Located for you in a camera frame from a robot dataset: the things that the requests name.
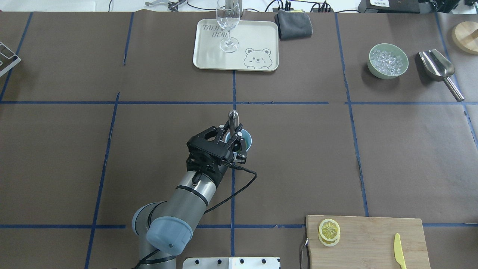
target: black cable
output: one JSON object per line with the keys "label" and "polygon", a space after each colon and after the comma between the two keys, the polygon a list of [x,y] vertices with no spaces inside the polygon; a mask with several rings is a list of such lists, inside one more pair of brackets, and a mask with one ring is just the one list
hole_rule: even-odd
{"label": "black cable", "polygon": [[199,9],[199,10],[215,10],[215,9],[203,9],[203,8],[195,7],[195,6],[191,5],[188,0],[186,0],[186,3],[187,3],[188,6],[190,6],[192,8],[195,8],[195,9]]}
{"label": "black cable", "polygon": [[272,3],[274,3],[274,2],[277,2],[277,4],[279,5],[279,6],[278,6],[279,9],[280,9],[280,8],[284,8],[284,2],[282,2],[282,0],[272,0],[272,2],[270,2],[269,5],[267,5],[267,8],[266,8],[266,10],[265,10],[264,12],[267,12],[267,10],[269,9],[269,7],[270,7],[270,6],[272,5]]}
{"label": "black cable", "polygon": [[304,3],[311,3],[311,4],[322,4],[321,2],[310,2],[310,1],[302,1],[302,0],[289,0],[293,2],[304,2]]}
{"label": "black cable", "polygon": [[341,10],[341,11],[336,11],[335,13],[344,12],[344,11],[357,11],[358,13],[360,13],[360,11],[358,10]]}
{"label": "black cable", "polygon": [[253,182],[254,180],[256,180],[257,178],[257,173],[252,171],[252,170],[249,170],[247,168],[244,168],[242,166],[237,166],[237,165],[234,165],[234,164],[224,164],[225,166],[231,168],[231,169],[234,169],[234,170],[243,170],[243,171],[246,171],[250,174],[254,174],[254,177],[249,181],[249,183],[247,183],[244,187],[242,187],[239,191],[235,192],[233,195],[229,196],[227,199],[223,200],[222,202],[218,203],[217,205],[209,208],[208,210],[204,211],[204,214],[206,213],[209,213],[211,211],[213,211],[214,209],[218,208],[219,206],[221,206],[222,204],[224,204],[225,202],[231,200],[234,196],[238,195],[239,193],[241,193],[243,190],[245,190],[247,187],[249,187]]}
{"label": "black cable", "polygon": [[255,12],[260,12],[259,10],[255,10],[255,9],[244,9],[244,10],[254,10]]}
{"label": "black cable", "polygon": [[155,251],[151,252],[150,254],[146,255],[144,258],[140,259],[140,261],[138,262],[138,264],[136,264],[135,267],[131,268],[131,269],[138,269],[141,264],[143,262],[145,262],[147,259],[149,259],[149,257],[153,256],[154,254],[158,253],[159,252],[159,249],[156,249]]}
{"label": "black cable", "polygon": [[310,12],[314,12],[314,6],[315,5],[319,5],[319,9],[320,9],[320,3],[315,3],[314,5],[312,5],[312,7],[310,8]]}

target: lemon slice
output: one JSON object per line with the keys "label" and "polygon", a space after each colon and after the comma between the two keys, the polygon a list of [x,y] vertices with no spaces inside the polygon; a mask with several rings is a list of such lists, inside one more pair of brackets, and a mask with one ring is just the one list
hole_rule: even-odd
{"label": "lemon slice", "polygon": [[340,226],[333,219],[324,219],[319,224],[319,235],[324,241],[336,241],[340,237]]}
{"label": "lemon slice", "polygon": [[335,241],[325,241],[322,237],[319,236],[319,240],[320,242],[326,246],[326,247],[333,247],[335,245],[337,245],[338,241],[340,240],[340,236],[337,238],[337,240]]}

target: glass base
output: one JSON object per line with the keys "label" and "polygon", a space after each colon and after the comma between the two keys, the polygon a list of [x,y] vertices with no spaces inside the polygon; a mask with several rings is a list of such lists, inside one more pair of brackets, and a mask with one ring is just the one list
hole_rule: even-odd
{"label": "glass base", "polygon": [[221,40],[221,45],[219,47],[226,53],[235,52],[239,48],[239,41],[234,37],[231,37],[231,39],[226,37]]}

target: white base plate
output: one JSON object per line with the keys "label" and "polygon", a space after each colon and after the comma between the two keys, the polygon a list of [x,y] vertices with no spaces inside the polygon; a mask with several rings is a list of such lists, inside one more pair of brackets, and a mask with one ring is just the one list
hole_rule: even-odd
{"label": "white base plate", "polygon": [[273,22],[240,21],[231,31],[239,49],[226,53],[219,48],[227,37],[216,20],[197,23],[193,63],[201,69],[274,71],[279,66],[279,33]]}
{"label": "white base plate", "polygon": [[276,257],[187,258],[183,269],[280,269],[279,260],[280,258]]}

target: yellow knife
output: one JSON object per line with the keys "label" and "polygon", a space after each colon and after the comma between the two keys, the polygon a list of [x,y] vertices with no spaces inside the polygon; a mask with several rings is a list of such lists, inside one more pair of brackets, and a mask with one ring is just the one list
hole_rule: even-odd
{"label": "yellow knife", "polygon": [[393,251],[395,252],[395,260],[400,264],[402,269],[407,269],[407,266],[405,265],[405,258],[403,257],[400,234],[395,234],[395,241],[393,242]]}

